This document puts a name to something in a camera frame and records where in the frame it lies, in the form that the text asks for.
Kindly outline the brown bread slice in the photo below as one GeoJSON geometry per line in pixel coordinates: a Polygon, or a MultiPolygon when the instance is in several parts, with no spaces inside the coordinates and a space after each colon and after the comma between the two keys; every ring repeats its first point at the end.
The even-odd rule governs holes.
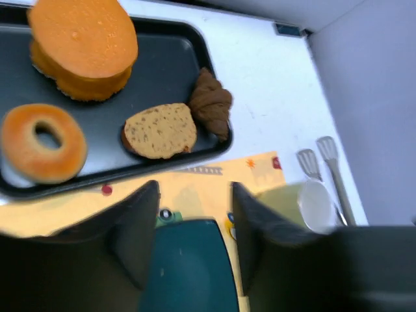
{"type": "Polygon", "coordinates": [[[124,147],[148,159],[169,159],[190,152],[197,129],[184,103],[157,105],[126,119],[121,131],[124,147]]]}

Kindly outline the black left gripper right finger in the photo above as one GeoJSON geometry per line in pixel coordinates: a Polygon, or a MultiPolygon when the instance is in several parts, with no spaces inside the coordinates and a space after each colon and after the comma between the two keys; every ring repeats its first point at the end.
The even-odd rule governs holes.
{"type": "Polygon", "coordinates": [[[414,311],[415,227],[327,234],[285,219],[233,183],[242,291],[251,311],[414,311]]]}

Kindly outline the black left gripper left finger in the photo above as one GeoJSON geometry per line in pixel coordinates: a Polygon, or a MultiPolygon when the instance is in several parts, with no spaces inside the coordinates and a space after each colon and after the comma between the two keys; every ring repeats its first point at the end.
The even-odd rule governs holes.
{"type": "Polygon", "coordinates": [[[1,310],[136,311],[159,201],[151,180],[56,235],[1,235],[1,310]]]}

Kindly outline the metal tongs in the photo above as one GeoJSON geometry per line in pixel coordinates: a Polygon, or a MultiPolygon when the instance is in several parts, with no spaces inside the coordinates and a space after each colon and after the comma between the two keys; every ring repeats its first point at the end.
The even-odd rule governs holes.
{"type": "MultiPolygon", "coordinates": [[[[357,223],[341,177],[336,143],[331,136],[320,137],[316,140],[316,143],[333,179],[339,201],[339,206],[336,207],[337,216],[345,226],[356,226],[357,223]]],[[[301,149],[296,153],[296,158],[307,177],[322,181],[317,157],[312,149],[301,149]]]]}

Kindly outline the dark brown croissant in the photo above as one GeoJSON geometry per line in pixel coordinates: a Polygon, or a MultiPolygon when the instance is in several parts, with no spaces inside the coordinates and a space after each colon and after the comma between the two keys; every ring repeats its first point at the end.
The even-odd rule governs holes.
{"type": "Polygon", "coordinates": [[[188,106],[192,116],[221,142],[229,138],[228,122],[232,103],[231,93],[207,68],[202,68],[188,106]]]}

